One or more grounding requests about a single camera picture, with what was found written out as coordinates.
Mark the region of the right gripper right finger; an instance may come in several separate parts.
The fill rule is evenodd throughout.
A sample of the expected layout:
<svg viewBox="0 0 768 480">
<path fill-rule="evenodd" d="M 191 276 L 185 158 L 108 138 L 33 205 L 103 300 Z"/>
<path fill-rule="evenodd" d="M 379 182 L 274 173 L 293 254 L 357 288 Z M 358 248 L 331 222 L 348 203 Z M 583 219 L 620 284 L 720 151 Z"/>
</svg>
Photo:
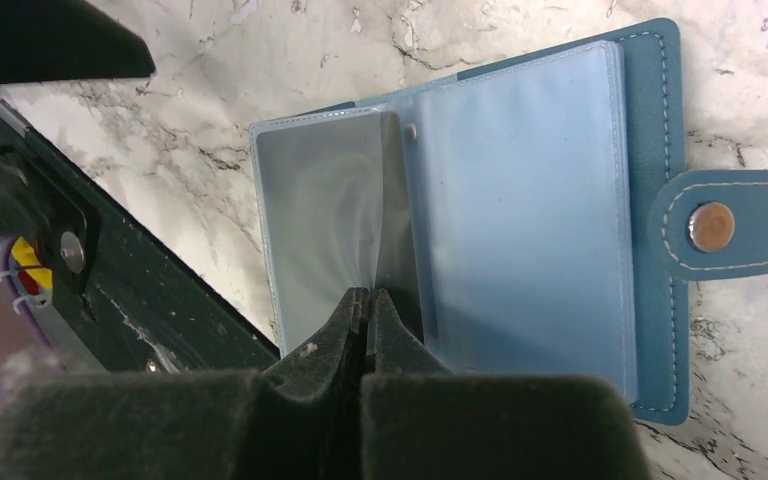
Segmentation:
<svg viewBox="0 0 768 480">
<path fill-rule="evenodd" d="M 455 375 L 374 293 L 375 367 L 360 385 L 366 479 L 647 479 L 630 413 L 582 376 Z"/>
</svg>

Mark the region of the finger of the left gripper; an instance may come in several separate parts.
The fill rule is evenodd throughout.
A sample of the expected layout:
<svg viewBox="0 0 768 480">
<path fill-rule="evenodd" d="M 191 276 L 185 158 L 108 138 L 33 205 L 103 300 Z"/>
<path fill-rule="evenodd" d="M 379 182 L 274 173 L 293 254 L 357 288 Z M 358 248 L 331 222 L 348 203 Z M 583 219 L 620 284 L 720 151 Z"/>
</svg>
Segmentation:
<svg viewBox="0 0 768 480">
<path fill-rule="evenodd" d="M 145 41 L 86 1 L 0 1 L 0 85 L 155 71 Z"/>
</svg>

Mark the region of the blue card holder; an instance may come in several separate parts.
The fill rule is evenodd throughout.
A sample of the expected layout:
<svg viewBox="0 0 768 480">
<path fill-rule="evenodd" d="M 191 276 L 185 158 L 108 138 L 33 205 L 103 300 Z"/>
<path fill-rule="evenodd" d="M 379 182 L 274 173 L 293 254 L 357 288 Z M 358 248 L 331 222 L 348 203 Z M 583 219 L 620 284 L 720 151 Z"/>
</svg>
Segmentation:
<svg viewBox="0 0 768 480">
<path fill-rule="evenodd" d="M 689 410 L 688 285 L 768 274 L 768 170 L 685 161 L 681 37 L 658 18 L 254 124 L 282 354 L 386 289 L 469 374 L 579 374 Z"/>
</svg>

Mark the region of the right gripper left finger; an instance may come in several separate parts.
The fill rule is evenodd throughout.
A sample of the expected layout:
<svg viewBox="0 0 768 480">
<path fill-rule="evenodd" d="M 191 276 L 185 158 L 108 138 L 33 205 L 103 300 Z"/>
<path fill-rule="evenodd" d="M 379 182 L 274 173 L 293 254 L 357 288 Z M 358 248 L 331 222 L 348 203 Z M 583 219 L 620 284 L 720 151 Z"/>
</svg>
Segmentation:
<svg viewBox="0 0 768 480">
<path fill-rule="evenodd" d="M 0 479 L 358 479 L 370 294 L 270 368 L 58 375 L 0 411 Z"/>
</svg>

